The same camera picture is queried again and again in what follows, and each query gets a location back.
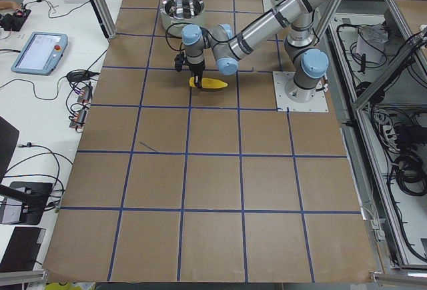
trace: tablet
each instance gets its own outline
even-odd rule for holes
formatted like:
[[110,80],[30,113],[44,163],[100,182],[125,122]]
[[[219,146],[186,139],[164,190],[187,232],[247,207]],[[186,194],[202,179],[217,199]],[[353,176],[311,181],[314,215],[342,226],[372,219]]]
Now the tablet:
[[67,44],[67,35],[33,32],[11,70],[16,73],[48,75],[57,66]]

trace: blue joint cap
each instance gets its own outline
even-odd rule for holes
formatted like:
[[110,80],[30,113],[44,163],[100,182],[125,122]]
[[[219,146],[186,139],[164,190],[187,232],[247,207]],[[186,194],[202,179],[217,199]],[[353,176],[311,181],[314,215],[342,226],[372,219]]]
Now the blue joint cap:
[[184,45],[193,45],[201,38],[201,29],[198,25],[186,25],[182,29],[182,43]]
[[222,25],[220,25],[221,27],[223,27],[223,29],[226,31],[226,33],[227,33],[227,38],[230,40],[232,37],[233,37],[233,30],[232,30],[232,28],[230,27],[230,25],[229,24],[227,24],[227,23],[224,23],[224,24],[222,24]]
[[308,77],[319,79],[328,70],[329,59],[319,49],[309,49],[302,55],[301,66]]
[[239,69],[239,63],[233,58],[221,58],[216,61],[216,66],[223,75],[232,75]]

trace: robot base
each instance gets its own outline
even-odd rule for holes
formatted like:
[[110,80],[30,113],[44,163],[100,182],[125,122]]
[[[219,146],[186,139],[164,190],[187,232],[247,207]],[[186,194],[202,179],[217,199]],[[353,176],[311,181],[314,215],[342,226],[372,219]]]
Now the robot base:
[[294,101],[295,97],[288,95],[285,91],[287,87],[292,87],[293,78],[293,72],[273,72],[274,91],[276,92],[276,105],[278,107],[278,111],[286,112],[289,110],[294,112],[328,112],[328,104],[326,103],[325,93],[323,91],[300,91],[298,93],[298,100],[305,101],[309,99],[309,101]]

